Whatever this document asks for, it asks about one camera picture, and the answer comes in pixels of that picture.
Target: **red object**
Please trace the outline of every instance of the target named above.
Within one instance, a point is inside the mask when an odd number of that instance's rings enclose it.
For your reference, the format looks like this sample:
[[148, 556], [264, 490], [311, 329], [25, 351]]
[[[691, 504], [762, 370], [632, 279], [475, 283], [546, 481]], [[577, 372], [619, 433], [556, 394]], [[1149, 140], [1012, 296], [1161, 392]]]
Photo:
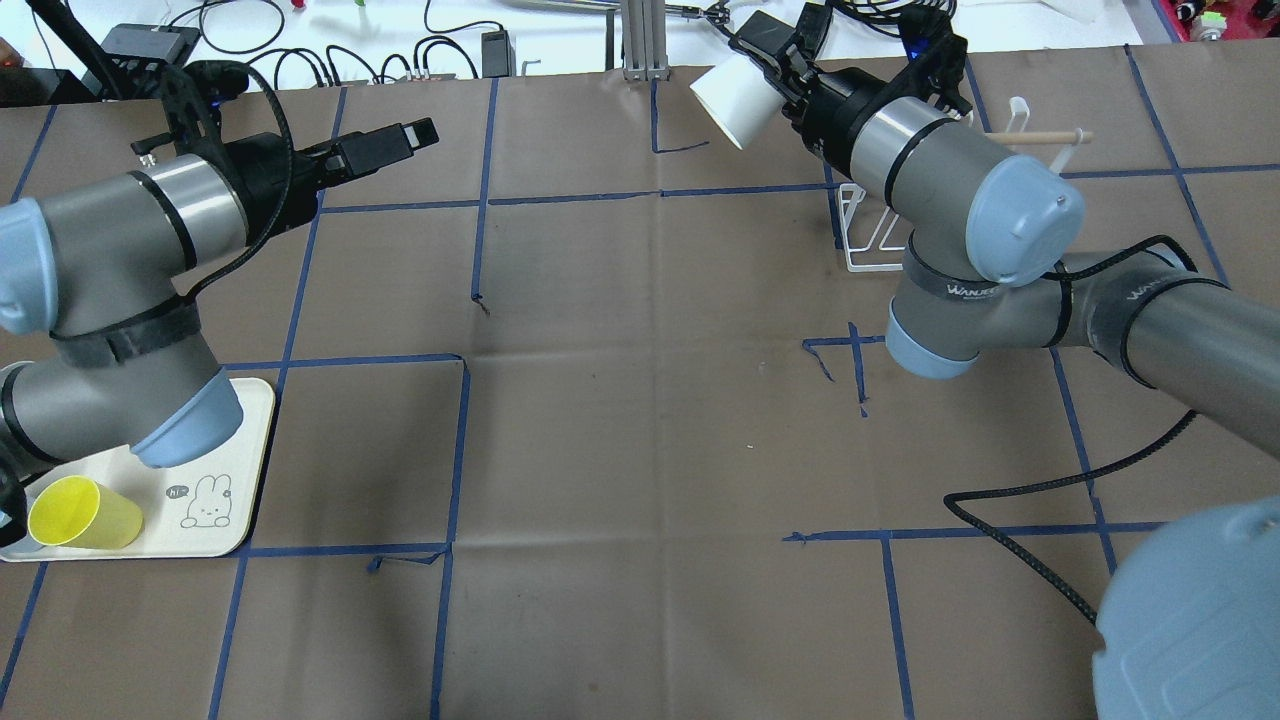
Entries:
[[0, 37], [0, 68], [20, 68], [22, 55]]
[[[1222, 40], [1256, 40], [1258, 37], [1266, 37], [1267, 31], [1271, 29], [1277, 20], [1260, 20], [1253, 17], [1253, 3], [1256, 0], [1228, 0], [1226, 3], [1215, 3], [1212, 6], [1206, 9], [1206, 13], [1219, 13], [1226, 18], [1226, 33], [1222, 35]], [[1160, 9], [1165, 12], [1169, 18], [1169, 24], [1178, 31], [1178, 37], [1183, 42], [1190, 40], [1190, 23], [1184, 23], [1178, 19], [1178, 12], [1174, 6], [1178, 5], [1178, 0], [1158, 0]]]

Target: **white tray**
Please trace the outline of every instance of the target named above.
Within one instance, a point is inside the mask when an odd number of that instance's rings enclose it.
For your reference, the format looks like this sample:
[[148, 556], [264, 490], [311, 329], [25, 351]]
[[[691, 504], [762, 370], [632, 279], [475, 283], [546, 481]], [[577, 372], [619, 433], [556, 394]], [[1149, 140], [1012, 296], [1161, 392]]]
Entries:
[[244, 542], [257, 496], [275, 391], [259, 378], [232, 380], [244, 423], [219, 448], [186, 465], [155, 470], [116, 447], [54, 468], [27, 488], [28, 506], [50, 483], [86, 475], [138, 503], [142, 533], [120, 550], [41, 547], [28, 537], [0, 548], [6, 562], [120, 560], [131, 557], [216, 557]]

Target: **yellow plastic cup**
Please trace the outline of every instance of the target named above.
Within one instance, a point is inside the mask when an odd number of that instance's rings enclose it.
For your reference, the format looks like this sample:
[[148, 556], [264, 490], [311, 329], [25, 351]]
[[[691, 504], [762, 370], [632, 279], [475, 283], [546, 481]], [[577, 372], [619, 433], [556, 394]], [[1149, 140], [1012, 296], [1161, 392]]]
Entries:
[[68, 475], [36, 498], [27, 532], [47, 546], [118, 550], [142, 532], [142, 509], [84, 475]]

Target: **blue joint cap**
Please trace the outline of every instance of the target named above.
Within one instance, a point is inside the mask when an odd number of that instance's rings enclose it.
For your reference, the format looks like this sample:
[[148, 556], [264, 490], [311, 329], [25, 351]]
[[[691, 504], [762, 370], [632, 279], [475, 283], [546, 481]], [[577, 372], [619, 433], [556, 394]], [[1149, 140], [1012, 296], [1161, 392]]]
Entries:
[[45, 214], [26, 197], [0, 208], [0, 325], [14, 334], [58, 322], [58, 270]]
[[977, 355], [969, 360], [943, 357], [915, 342], [915, 338], [909, 336], [897, 322], [892, 301], [888, 304], [888, 331], [884, 333], [884, 345], [888, 347], [888, 354], [904, 370], [931, 380], [950, 380], [964, 374], [978, 361]]
[[1280, 497], [1161, 527], [1098, 610], [1100, 720], [1280, 717]]
[[173, 468], [230, 439], [243, 420], [236, 388], [227, 370], [219, 370], [173, 416], [129, 450], [148, 468]]
[[1084, 227], [1084, 196], [1043, 163], [1012, 155], [978, 187], [965, 227], [969, 263], [1020, 287], [1053, 269]]

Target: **bunny drawing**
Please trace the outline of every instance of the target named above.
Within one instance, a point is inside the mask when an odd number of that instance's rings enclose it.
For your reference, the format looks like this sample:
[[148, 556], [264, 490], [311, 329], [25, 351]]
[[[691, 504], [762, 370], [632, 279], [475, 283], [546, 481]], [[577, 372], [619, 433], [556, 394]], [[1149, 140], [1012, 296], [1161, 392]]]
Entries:
[[205, 475], [196, 483], [195, 497], [187, 506], [183, 528], [225, 528], [232, 524], [230, 475]]

